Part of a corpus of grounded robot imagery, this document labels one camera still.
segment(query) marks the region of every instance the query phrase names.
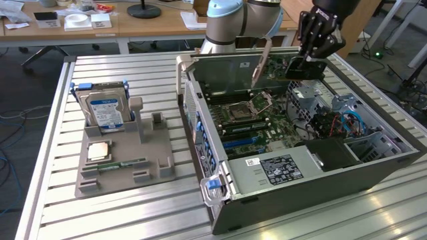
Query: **floor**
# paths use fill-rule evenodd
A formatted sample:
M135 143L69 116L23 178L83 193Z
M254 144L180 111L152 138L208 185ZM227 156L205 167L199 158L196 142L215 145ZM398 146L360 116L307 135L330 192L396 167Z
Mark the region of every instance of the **floor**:
M371 19L366 32L372 34L378 28L384 15ZM380 36L379 41L372 47L372 52L380 49L383 42L391 30L398 25L398 21L392 21L387 27L384 33ZM189 46L200 47L200 40L189 40ZM403 78L411 74L412 69L407 67L412 57L419 52L424 44L427 43L427 36L416 32L411 28L407 28L402 38L394 45L394 53L391 56L384 53L384 58L380 62L390 65L394 70L402 74ZM113 43L100 44L100 50L92 49L89 44L79 46L64 46L64 50L71 55L109 55L119 54L119 47ZM24 110L35 106L48 105L52 103L57 78L61 71L63 56L56 52L49 52L40 60L31 64L35 70L35 74L28 76L23 73L20 64L21 62L33 54L40 48L29 47L29 53L23 54L19 52L17 48L9 48L8 53L0 57L0 112L9 110ZM133 44L132 53L141 53L144 51L149 52L167 52L185 50L183 41L163 41L157 43L157 49L151 49L149 42L139 42ZM354 68L362 73L380 68L380 65L370 60L366 60L359 54L352 54L347 57L347 61L354 66ZM427 77L427 69L422 72L420 80ZM368 75L368 79L383 89L395 91L400 85L400 80L396 76L388 75L388 70L383 69ZM47 114L48 108L36 110L28 114L28 117L36 117ZM21 124L23 119L16 118L9 123ZM25 195L31 183L31 177L33 173L33 167L37 159L37 153L40 150L40 144L43 140L43 134L45 130L47 118L28 119L24 124L24 135L20 141L9 148L4 149L7 158L15 165L17 178L21 186L21 198L17 204L12 207L12 210L0 216L0 239L9 240L15 238L16 228L19 225L21 208L25 201ZM0 125L0 140L3 140L12 131L15 131L16 126ZM15 135L15 138L8 142L1 144L1 147L8 143L12 143L21 133ZM5 171L0 171L0 182L5 177ZM0 212L5 209L17 198L17 186L16 181L11 175L5 184L0 187Z

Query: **metal work surface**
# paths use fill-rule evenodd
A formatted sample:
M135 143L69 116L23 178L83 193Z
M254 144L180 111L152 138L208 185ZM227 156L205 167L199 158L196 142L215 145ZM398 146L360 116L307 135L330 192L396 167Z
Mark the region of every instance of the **metal work surface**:
M426 156L367 191L227 234L211 234L176 102L176 56L184 53L189 52L83 56L64 63L16 239L426 239ZM336 55L330 60L427 145L426 128ZM77 200L84 115L68 95L69 82L124 79L131 97L143 97L141 116L161 111L167 119L176 180ZM339 94L350 92L331 71L324 80Z

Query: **table leg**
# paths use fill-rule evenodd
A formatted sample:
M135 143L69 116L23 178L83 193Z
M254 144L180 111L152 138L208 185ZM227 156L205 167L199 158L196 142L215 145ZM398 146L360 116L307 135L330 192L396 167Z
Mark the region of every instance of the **table leg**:
M129 43L129 38L127 37L117 38L120 54L129 54L128 43Z
M394 15L396 14L402 4L404 3L404 0L396 0L395 4L392 5L392 8L384 18L384 20L382 21L371 39L367 42L368 47L371 48L374 43L376 42L376 40L379 39L379 36L382 35L390 21L392 20Z
M283 35L282 47L291 47L294 38L296 35L296 30L286 31Z
M420 64L420 61L426 55L427 55L427 44L424 45L424 47L422 48L422 50L419 51L419 53L416 54L416 56L414 57L412 61L408 63L407 66L410 68L415 68Z
M408 24L411 23L412 19L415 18L415 16L419 14L420 10L423 9L422 6L416 6L414 11L410 13L410 15L406 17L403 23L400 24L398 30L395 31L395 33L392 34L390 40L387 41L387 48L391 48L392 45L395 44L398 38L400 37L403 31L406 30Z

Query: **blue cable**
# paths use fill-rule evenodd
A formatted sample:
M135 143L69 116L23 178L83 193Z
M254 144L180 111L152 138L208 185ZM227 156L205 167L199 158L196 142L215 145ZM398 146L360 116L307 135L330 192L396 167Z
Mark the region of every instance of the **blue cable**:
M358 119L359 123L360 123L360 126L362 126L362 129L363 129L363 134L367 133L367 129L366 129L366 124L363 123L363 120L362 120L362 117L360 115L355 112L355 111L351 111L351 110L347 110L342 113L340 115L340 122L344 123L346 122L346 118L344 118L344 115L346 114L351 114L355 116L355 118ZM350 129L350 127L344 124L344 129L351 132L352 130Z
M15 177L15 180L16 180L16 186L17 186L17 198L15 200L15 202L12 203L11 206L8 206L8 208L5 210L3 210L3 212L0 212L0 217L3 216L3 214L7 213L7 211L15 207L16 204L19 204L19 201L21 199L21 185L20 185L20 181L19 181L19 176L16 175L16 171L15 171L15 167L12 165L12 163L4 158L4 157L0 157L0 159L3 161L5 161L5 164L8 164L11 170L12 170L12 174L13 174L13 177Z
M16 144L16 143L19 142L19 140L21 140L21 138L23 138L23 136L24 136L24 134L25 134L25 127L24 127L24 125L21 125L21 124L4 122L4 121L1 121L1 120L0 120L0 124L9 125L9 126L17 126L17 127L21 128L21 134L20 134L19 138L16 139L15 142L12 142L12 143L11 143L9 145L7 145L5 147L0 147L0 149L3 150L3 149L7 149L7 148L12 147L12 145Z

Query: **motherboard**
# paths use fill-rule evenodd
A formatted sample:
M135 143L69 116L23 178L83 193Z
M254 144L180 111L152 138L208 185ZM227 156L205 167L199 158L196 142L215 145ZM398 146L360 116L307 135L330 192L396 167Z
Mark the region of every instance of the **motherboard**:
M228 160L292 148L302 141L284 108L286 102L268 90L236 94L235 100L230 95L208 98Z

